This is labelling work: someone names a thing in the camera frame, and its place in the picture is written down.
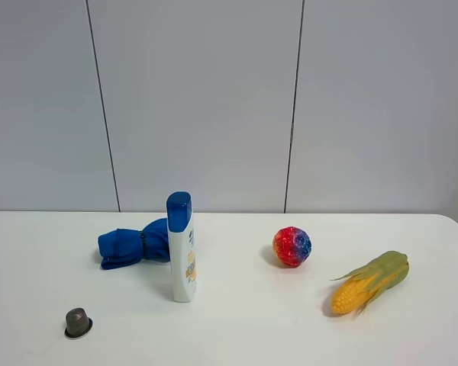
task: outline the blue cloth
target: blue cloth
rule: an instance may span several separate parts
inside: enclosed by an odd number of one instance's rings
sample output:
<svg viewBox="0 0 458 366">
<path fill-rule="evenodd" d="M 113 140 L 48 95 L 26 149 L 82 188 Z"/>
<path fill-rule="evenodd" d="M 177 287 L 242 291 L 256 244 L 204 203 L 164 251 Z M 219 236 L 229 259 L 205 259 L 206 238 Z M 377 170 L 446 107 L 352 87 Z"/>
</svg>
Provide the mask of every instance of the blue cloth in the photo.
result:
<svg viewBox="0 0 458 366">
<path fill-rule="evenodd" d="M 135 265 L 143 258 L 169 262 L 166 219 L 153 221 L 143 231 L 117 229 L 98 237 L 103 269 Z"/>
</svg>

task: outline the bottle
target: bottle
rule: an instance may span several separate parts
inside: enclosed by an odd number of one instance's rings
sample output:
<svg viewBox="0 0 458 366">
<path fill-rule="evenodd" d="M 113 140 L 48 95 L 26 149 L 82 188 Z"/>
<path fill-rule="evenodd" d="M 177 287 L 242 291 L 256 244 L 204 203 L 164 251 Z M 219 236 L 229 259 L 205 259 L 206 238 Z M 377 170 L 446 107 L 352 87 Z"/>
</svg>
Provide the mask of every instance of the bottle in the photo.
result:
<svg viewBox="0 0 458 366">
<path fill-rule="evenodd" d="M 190 194 L 187 192 L 171 194 L 166 201 L 166 211 L 173 297 L 176 302 L 189 303 L 193 300 L 197 288 Z"/>
</svg>

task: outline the toy corn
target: toy corn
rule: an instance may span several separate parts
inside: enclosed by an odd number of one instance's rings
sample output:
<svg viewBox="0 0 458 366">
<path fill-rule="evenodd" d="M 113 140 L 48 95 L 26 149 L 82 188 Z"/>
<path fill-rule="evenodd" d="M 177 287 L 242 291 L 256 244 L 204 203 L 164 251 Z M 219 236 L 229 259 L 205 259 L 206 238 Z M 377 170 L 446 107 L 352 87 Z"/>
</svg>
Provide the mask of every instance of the toy corn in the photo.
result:
<svg viewBox="0 0 458 366">
<path fill-rule="evenodd" d="M 385 252 L 367 265 L 341 278 L 348 278 L 334 293 L 331 309 L 335 314 L 346 314 L 356 309 L 365 310 L 385 290 L 402 282 L 409 272 L 405 254 Z"/>
</svg>

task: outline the ball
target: ball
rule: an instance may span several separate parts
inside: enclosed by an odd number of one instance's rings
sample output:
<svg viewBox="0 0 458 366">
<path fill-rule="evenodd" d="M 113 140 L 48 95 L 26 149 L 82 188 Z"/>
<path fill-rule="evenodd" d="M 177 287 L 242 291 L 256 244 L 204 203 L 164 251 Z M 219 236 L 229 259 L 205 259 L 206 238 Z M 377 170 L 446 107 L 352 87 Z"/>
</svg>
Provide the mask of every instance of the ball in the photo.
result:
<svg viewBox="0 0 458 366">
<path fill-rule="evenodd" d="M 279 230 L 273 238 L 273 251 L 280 261 L 290 267 L 298 267 L 311 254 L 312 244 L 307 233 L 289 226 Z"/>
</svg>

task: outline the white wall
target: white wall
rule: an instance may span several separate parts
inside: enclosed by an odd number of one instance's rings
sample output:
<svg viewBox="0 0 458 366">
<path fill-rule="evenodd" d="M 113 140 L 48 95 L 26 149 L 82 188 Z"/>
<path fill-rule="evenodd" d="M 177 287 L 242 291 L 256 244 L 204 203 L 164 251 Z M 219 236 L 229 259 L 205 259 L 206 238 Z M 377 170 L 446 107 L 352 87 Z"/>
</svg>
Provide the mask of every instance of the white wall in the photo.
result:
<svg viewBox="0 0 458 366">
<path fill-rule="evenodd" d="M 83 0 L 0 0 L 0 210 L 117 210 Z"/>
<path fill-rule="evenodd" d="M 91 0 L 122 210 L 283 212 L 301 0 Z"/>
<path fill-rule="evenodd" d="M 306 2 L 288 212 L 458 220 L 458 0 Z"/>
</svg>

